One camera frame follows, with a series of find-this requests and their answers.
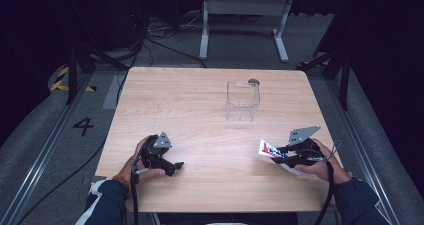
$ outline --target glass cup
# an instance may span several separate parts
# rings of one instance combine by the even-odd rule
[[[259,81],[227,83],[227,120],[252,121],[259,103]]]

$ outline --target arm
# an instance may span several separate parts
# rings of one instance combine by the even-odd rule
[[[320,141],[313,139],[320,147],[321,152],[334,168],[334,197],[337,209],[342,217],[343,224],[388,224],[375,205],[379,201],[378,196],[367,183],[351,178],[340,166],[330,150]],[[317,162],[312,166],[296,165],[297,170],[304,173],[312,173],[322,180],[328,181],[327,166],[324,162]]]
[[[134,155],[124,164],[114,179],[94,183],[86,200],[85,212],[77,221],[77,225],[122,224],[125,201],[130,190],[131,161],[134,161],[145,140],[146,138],[137,144]],[[141,161],[137,166],[139,169],[144,167]],[[140,175],[140,183],[149,178],[163,175],[165,175],[165,171],[162,169],[149,169]]]

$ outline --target yellow tape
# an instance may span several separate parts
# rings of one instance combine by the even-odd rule
[[[62,85],[62,80],[65,77],[65,75],[68,73],[69,67],[65,65],[62,70],[60,71],[59,75],[57,75],[56,81],[50,88],[50,91],[53,90],[60,90],[60,91],[69,91],[69,86]],[[86,92],[95,92],[97,90],[97,87],[94,86],[87,86],[85,89]]]

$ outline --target number 4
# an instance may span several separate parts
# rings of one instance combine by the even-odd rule
[[[87,132],[87,128],[93,128],[94,127],[94,125],[90,125],[90,121],[91,121],[91,118],[86,117],[82,121],[74,124],[73,127],[74,128],[84,128],[84,130],[82,131],[82,134],[81,134],[81,136],[84,137],[85,133]]]

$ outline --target hand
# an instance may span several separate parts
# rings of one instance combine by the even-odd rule
[[[329,162],[334,169],[334,185],[350,181],[352,178],[347,174],[347,172],[340,166],[339,161],[337,161],[335,156],[331,156],[331,151],[324,146],[319,140],[312,138],[314,142],[319,146],[322,154],[327,158],[330,157]],[[304,172],[315,174],[317,177],[321,178],[324,181],[328,182],[328,169],[325,162],[316,162],[311,166],[298,164],[295,166],[295,169]]]
[[[145,137],[143,140],[141,140],[138,144],[137,147],[135,149],[134,154],[130,157],[129,161],[125,162],[124,166],[122,167],[121,171],[118,173],[118,176],[122,176],[124,177],[125,181],[127,181],[128,183],[130,182],[131,179],[131,165],[132,165],[132,161],[134,161],[134,159],[137,157],[138,152],[140,151],[141,147],[143,146],[144,142],[147,140],[148,137]],[[142,161],[139,161],[137,163],[137,168],[138,169],[143,169],[144,165]],[[155,169],[149,169],[147,172],[144,172],[142,174],[139,175],[139,179],[140,179],[140,183],[145,182],[146,180],[150,179],[150,178],[154,178],[154,177],[158,177],[158,176],[164,176],[165,175],[165,171],[163,169],[159,169],[159,168],[155,168]]]

